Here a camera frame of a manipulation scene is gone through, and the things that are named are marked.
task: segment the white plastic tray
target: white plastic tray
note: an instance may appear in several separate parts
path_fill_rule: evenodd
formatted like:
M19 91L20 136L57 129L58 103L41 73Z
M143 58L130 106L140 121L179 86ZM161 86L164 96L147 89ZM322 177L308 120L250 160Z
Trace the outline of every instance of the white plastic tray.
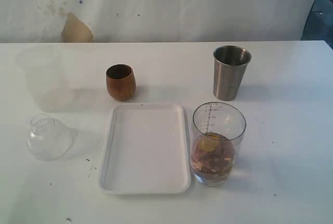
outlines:
M191 181L184 111L170 104L113 110L98 186L105 194L176 194Z

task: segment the white table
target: white table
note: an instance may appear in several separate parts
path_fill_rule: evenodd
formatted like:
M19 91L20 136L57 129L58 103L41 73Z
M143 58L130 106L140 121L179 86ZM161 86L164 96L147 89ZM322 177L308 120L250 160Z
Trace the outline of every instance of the white table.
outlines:
M190 124L197 106L217 101L212 52L226 44L55 44L79 99L51 115L78 136L64 157L49 162L25 147L40 110L14 63L35 44L0 44L0 223L332 222L333 51L323 41L232 43L252 54L230 102L248 126L222 187L193 180L180 195L122 197L97 188L106 122L118 104L106 91L106 69L131 65L137 94L130 102L180 104Z

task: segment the wooden cup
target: wooden cup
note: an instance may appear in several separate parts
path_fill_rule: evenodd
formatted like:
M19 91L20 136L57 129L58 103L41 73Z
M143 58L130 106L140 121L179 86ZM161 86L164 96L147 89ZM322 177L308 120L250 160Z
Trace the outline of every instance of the wooden cup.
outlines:
M106 86L111 97L116 100L124 101L131 98L136 89L132 68L125 64L117 64L108 68Z

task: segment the metal cup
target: metal cup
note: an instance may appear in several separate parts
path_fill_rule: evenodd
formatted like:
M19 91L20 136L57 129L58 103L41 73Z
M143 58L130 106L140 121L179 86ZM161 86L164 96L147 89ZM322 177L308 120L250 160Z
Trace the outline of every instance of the metal cup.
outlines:
M214 51L214 95L223 101L233 100L239 89L251 54L237 46L222 46Z

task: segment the cup rim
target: cup rim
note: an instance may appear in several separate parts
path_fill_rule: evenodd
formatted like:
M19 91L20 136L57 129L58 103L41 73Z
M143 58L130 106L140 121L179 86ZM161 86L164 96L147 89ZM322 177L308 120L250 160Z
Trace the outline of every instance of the cup rim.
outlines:
M130 72L126 77L123 77L123 78L119 78L119 79L112 78L111 76L108 75L108 71L109 71L111 68L115 67L115 66L125 66L125 67L127 67L127 68L130 68L131 72ZM112 80L117 80L117 81L120 81L120 80L123 80L123 79L128 78L132 73L133 73L133 69L132 69L132 67L129 66L129 65L127 65L127 64L115 64L115 65L112 65L111 67L109 67L109 68L106 70L106 76L107 76L107 78L112 79Z
M222 103L222 102L207 102L207 103L203 103L203 104L201 104L200 106L198 106L198 107L196 108L196 110L194 110L193 115L192 115L192 123L193 123L194 127L199 131L200 134L205 135L205 134L202 133L202 132L198 129L198 127L196 126L196 124L195 124L195 122L194 122L194 115L195 115L195 113L197 112L197 110L198 110L201 106L203 106L203 105L205 105L205 104L208 104L208 103L219 103L219 104L224 104L224 105L227 105L227 106L229 106L229 107L231 107L231 108L234 108L234 109L237 110L237 111L240 113L240 115L243 117L243 119L244 119L244 123L245 123L245 124L244 124L244 129L243 129L243 131L241 132L241 134L239 134L239 135L236 136L235 138L228 139L228 140L220 140L220 139L218 139L218 138L209 137L210 139L218 140L218 141L221 141L221 142L225 142L225 141L233 141L233 140L239 138L240 136L242 136L242 135L244 134L244 132L245 132L245 130L246 130L246 125L247 125L247 124L246 124L246 119L245 119L244 115L239 111L239 109L235 108L234 106L232 106L232 105L230 105L230 104L227 104L227 103Z
M222 49L222 48L225 48L225 47L234 47L234 48L237 48L237 49L241 49L242 51L245 51L245 52L250 56L250 58L249 58L249 60L248 60L246 63L241 64L241 65L230 65L230 64L225 64L225 63L221 62L220 60L218 60L218 59L216 58L216 55L215 55L216 52L217 52L218 50L220 50L220 49ZM225 66L232 66L232 67L241 67L241 66L245 66L245 65L249 64L249 62L251 62L251 59L252 59L252 55L251 55L251 53L250 53L249 51L247 51L246 49L244 49L244 48L242 48L242 47L236 46L236 45L224 45L224 46L220 46L220 47L218 47L218 48L216 48L216 49L214 50L214 52L213 52L213 56L214 56L214 59L215 59L216 61L218 61L220 64L223 64L223 65L225 65Z

